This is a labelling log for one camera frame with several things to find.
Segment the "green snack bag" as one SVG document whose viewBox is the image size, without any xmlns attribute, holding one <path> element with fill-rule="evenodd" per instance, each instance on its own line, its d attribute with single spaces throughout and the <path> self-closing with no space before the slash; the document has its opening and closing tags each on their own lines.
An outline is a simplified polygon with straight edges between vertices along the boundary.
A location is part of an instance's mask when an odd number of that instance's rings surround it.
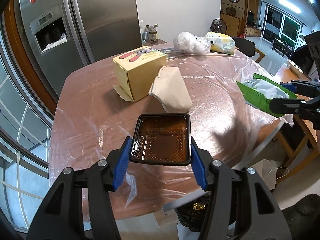
<svg viewBox="0 0 320 240">
<path fill-rule="evenodd" d="M 284 116 L 284 113 L 272 113 L 270 102 L 272 99 L 296 99 L 297 96 L 273 80 L 254 73 L 253 78 L 244 82 L 236 82 L 246 102 L 256 109 L 275 117 Z"/>
</svg>

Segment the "black plastic food tray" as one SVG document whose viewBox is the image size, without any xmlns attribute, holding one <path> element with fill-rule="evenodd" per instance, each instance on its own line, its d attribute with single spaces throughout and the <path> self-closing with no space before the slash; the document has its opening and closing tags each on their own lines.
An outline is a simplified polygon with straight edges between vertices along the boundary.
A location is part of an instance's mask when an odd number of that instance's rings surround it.
<svg viewBox="0 0 320 240">
<path fill-rule="evenodd" d="M 148 165 L 189 165 L 191 163 L 189 114 L 140 115 L 135 127 L 129 160 Z"/>
</svg>

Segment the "brown paper bag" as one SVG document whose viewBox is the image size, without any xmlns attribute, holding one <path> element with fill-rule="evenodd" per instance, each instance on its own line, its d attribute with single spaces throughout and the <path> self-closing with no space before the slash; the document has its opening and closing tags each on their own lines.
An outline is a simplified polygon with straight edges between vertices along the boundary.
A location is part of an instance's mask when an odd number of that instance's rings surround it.
<svg viewBox="0 0 320 240">
<path fill-rule="evenodd" d="M 167 113 L 187 113 L 193 106 L 178 67 L 163 66 L 150 87 L 149 95 L 160 101 Z"/>
</svg>

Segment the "black trash bin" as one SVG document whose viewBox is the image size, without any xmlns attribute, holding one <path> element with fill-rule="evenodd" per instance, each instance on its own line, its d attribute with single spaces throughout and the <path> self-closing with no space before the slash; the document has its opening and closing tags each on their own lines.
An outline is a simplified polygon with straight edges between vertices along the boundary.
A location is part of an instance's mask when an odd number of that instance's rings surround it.
<svg viewBox="0 0 320 240">
<path fill-rule="evenodd" d="M 191 232 L 200 232 L 208 209 L 209 199 L 210 195 L 206 194 L 175 208 L 179 222 Z"/>
</svg>

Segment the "wooden chair near right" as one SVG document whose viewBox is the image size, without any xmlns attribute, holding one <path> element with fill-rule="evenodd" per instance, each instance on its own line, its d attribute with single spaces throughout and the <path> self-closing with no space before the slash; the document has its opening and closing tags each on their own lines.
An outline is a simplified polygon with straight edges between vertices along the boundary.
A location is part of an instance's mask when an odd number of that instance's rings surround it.
<svg viewBox="0 0 320 240">
<path fill-rule="evenodd" d="M 307 80 L 307 77 L 304 74 L 300 74 L 297 76 L 295 72 L 289 68 L 287 63 L 284 63 L 281 68 L 277 71 L 274 78 L 277 81 L 281 81 L 284 83 L 290 82 L 291 80 Z M 299 145 L 296 149 L 292 149 L 289 145 L 289 142 L 285 139 L 281 132 L 276 134 L 276 138 L 279 140 L 281 146 L 285 150 L 287 154 L 287 161 L 283 165 L 285 168 L 288 168 L 289 171 L 286 175 L 282 175 L 281 178 L 277 179 L 277 184 L 284 181 L 285 179 L 290 178 L 291 176 L 297 174 L 299 171 L 306 168 L 311 162 L 319 156 L 319 150 L 317 148 L 317 138 L 316 138 L 316 131 L 313 129 L 312 124 L 310 121 L 302 120 L 299 116 L 293 115 L 293 120 L 297 122 L 297 125 L 302 129 L 304 132 L 304 136 L 301 140 L 299 140 Z M 300 163 L 298 163 L 295 167 L 290 168 L 290 165 L 297 159 L 298 154 L 301 152 L 303 147 L 307 145 L 307 142 L 311 143 L 313 148 L 312 152 L 307 155 Z"/>
</svg>

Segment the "wooden chair black cushion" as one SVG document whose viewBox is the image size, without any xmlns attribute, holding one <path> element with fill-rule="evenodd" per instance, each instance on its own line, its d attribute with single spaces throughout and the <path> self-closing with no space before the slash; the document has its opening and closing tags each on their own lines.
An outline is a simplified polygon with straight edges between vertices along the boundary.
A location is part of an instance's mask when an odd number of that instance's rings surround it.
<svg viewBox="0 0 320 240">
<path fill-rule="evenodd" d="M 249 41 L 240 37 L 232 37 L 235 42 L 235 47 L 247 57 L 253 57 L 256 53 L 259 54 L 259 57 L 255 60 L 256 63 L 259 63 L 266 55 L 255 47 L 255 44 L 252 41 Z"/>
</svg>

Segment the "glass balcony door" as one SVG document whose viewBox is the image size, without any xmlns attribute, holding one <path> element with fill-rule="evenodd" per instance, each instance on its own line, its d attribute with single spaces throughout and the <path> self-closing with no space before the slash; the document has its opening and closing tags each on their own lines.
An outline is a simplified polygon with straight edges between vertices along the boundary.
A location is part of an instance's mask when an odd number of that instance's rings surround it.
<svg viewBox="0 0 320 240">
<path fill-rule="evenodd" d="M 290 56 L 300 41 L 303 25 L 300 21 L 269 4 L 266 5 L 261 37 L 272 44 L 273 49 Z"/>
</svg>

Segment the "floral tissue pack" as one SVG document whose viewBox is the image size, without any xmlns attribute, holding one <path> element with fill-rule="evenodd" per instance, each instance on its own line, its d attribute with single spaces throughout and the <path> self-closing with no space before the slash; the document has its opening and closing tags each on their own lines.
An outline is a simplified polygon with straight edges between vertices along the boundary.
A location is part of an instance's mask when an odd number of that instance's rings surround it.
<svg viewBox="0 0 320 240">
<path fill-rule="evenodd" d="M 208 32 L 204 36 L 210 42 L 210 50 L 218 53 L 233 55 L 235 51 L 235 41 L 232 37 L 221 34 Z"/>
</svg>

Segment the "black floor fan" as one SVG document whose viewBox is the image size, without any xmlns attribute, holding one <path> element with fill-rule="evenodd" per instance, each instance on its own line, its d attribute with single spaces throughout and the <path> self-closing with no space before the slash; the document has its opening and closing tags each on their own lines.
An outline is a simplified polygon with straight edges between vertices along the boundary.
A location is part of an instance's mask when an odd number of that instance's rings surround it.
<svg viewBox="0 0 320 240">
<path fill-rule="evenodd" d="M 211 32 L 214 32 L 214 33 L 226 34 L 227 25 L 223 19 L 216 18 L 212 21 L 210 30 Z"/>
</svg>

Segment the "clear plastic bag bundle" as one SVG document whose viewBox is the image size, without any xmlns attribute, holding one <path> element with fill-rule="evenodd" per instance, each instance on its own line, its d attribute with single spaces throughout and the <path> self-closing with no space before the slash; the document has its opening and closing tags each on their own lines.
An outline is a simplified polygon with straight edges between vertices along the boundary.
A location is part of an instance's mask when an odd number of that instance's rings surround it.
<svg viewBox="0 0 320 240">
<path fill-rule="evenodd" d="M 184 54 L 206 55 L 210 52 L 211 43 L 205 37 L 182 32 L 174 39 L 174 49 Z"/>
</svg>

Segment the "yellow cartoon cardboard box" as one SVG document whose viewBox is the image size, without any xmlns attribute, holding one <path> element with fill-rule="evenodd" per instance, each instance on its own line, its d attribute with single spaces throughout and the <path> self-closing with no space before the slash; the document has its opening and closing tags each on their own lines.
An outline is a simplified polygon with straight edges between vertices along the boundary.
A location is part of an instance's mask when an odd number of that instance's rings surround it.
<svg viewBox="0 0 320 240">
<path fill-rule="evenodd" d="M 136 102 L 149 94 L 159 70 L 167 65 L 167 55 L 143 46 L 113 58 L 113 71 L 118 84 L 113 85 L 118 95 L 128 102 Z"/>
</svg>

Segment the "small wooden side table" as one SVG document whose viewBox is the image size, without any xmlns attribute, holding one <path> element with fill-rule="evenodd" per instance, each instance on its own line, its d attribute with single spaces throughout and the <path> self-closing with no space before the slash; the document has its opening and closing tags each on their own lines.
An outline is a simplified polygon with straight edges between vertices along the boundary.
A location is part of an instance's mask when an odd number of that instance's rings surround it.
<svg viewBox="0 0 320 240">
<path fill-rule="evenodd" d="M 166 44 L 167 42 L 161 40 L 161 39 L 157 39 L 155 42 L 149 42 L 149 45 L 154 46 L 154 45 L 158 45 L 158 44 Z"/>
</svg>

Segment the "glass jar with lid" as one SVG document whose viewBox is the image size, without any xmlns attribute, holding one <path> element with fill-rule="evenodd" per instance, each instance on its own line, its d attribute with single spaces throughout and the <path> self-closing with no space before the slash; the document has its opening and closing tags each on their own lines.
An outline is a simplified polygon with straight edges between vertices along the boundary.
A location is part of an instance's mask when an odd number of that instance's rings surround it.
<svg viewBox="0 0 320 240">
<path fill-rule="evenodd" d="M 147 26 L 149 42 L 155 42 L 158 39 L 157 28 L 158 28 L 157 24 L 152 26 L 149 26 L 149 25 Z"/>
</svg>

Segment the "stainless steel refrigerator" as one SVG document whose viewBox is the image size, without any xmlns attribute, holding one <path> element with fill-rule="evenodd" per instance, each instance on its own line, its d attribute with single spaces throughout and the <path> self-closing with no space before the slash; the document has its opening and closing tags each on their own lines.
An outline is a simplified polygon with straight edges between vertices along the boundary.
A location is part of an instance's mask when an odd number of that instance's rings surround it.
<svg viewBox="0 0 320 240">
<path fill-rule="evenodd" d="M 60 93 L 72 72 L 141 46 L 136 0 L 16 0 L 47 82 Z"/>
</svg>

